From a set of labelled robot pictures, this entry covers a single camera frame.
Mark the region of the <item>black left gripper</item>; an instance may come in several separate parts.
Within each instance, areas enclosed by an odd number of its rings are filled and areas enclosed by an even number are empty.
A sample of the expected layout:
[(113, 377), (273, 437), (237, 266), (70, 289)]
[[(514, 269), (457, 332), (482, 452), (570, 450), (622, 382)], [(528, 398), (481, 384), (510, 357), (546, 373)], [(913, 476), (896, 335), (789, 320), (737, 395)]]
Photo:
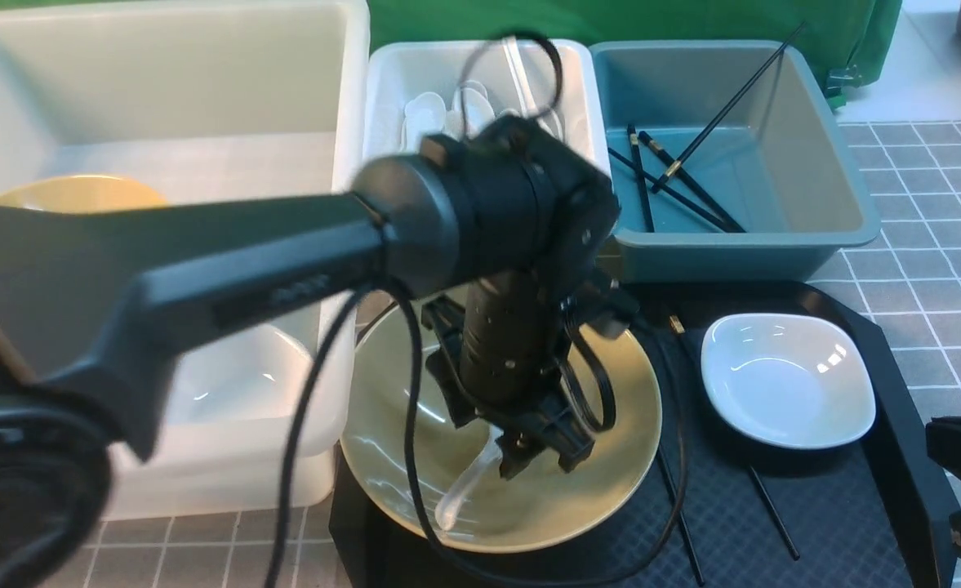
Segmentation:
[(572, 472), (618, 417), (610, 373), (582, 330), (615, 340), (639, 311), (600, 270), (559, 299), (530, 273), (494, 274), (470, 283), (464, 302), (442, 294), (423, 304), (421, 324), (438, 340), (425, 369), (456, 427), (483, 420), (502, 429), (502, 478), (546, 450)]

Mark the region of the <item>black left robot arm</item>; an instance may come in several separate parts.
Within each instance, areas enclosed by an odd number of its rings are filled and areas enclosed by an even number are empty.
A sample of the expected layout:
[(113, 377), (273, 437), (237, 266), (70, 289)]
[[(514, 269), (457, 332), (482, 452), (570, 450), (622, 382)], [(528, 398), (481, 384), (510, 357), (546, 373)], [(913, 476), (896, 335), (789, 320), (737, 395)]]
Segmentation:
[(386, 291), (412, 338), (409, 488), (421, 332), (443, 292), (470, 286), (465, 321), (431, 362), (457, 425), (499, 427), (501, 476), (544, 450), (587, 459), (587, 411), (558, 391), (582, 324), (606, 338), (629, 302), (594, 265), (621, 212), (611, 180), (535, 119), (428, 136), (369, 161), (342, 194), (62, 215), (0, 206), (0, 587), (33, 587), (102, 516), (109, 447), (154, 453), (189, 351), (349, 292), (320, 368), (361, 298)]

